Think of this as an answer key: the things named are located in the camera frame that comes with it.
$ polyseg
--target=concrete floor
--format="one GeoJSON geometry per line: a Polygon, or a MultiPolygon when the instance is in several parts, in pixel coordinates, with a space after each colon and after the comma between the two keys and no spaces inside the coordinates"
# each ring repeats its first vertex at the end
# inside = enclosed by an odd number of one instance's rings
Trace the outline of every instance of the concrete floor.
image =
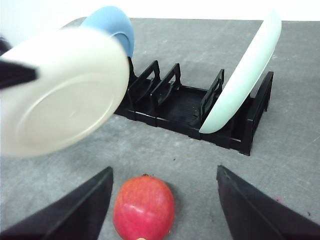
{"type": "MultiPolygon", "coordinates": [[[[161,76],[180,63],[184,85],[208,88],[221,68],[230,77],[260,21],[132,19],[133,64],[158,60],[161,76]]],[[[34,158],[1,159],[1,229],[63,197],[107,166],[114,185],[100,240],[120,240],[112,223],[124,181],[148,173],[167,183],[176,216],[166,239],[231,240],[218,196],[223,164],[282,204],[320,224],[320,22],[282,24],[266,67],[274,71],[268,112],[251,156],[113,115],[77,144],[34,158]]]]}

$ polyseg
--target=plate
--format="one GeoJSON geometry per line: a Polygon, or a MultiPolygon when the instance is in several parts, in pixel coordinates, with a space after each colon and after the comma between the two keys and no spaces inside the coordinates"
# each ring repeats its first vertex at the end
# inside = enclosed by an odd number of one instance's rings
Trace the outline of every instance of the plate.
{"type": "Polygon", "coordinates": [[[238,111],[273,55],[281,25],[279,15],[271,10],[202,124],[200,133],[220,130],[238,111]]]}
{"type": "Polygon", "coordinates": [[[128,86],[129,63],[110,35],[89,28],[46,32],[1,60],[36,68],[38,79],[1,91],[1,154],[31,157],[83,139],[109,118],[128,86]]]}

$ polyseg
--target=blue plate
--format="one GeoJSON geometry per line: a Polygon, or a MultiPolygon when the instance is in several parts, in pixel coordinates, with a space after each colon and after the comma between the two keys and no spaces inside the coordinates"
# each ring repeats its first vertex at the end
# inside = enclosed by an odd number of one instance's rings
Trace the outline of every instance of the blue plate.
{"type": "Polygon", "coordinates": [[[115,6],[104,6],[88,16],[83,27],[102,30],[118,39],[126,54],[132,57],[134,53],[135,36],[134,29],[129,18],[115,6]]]}

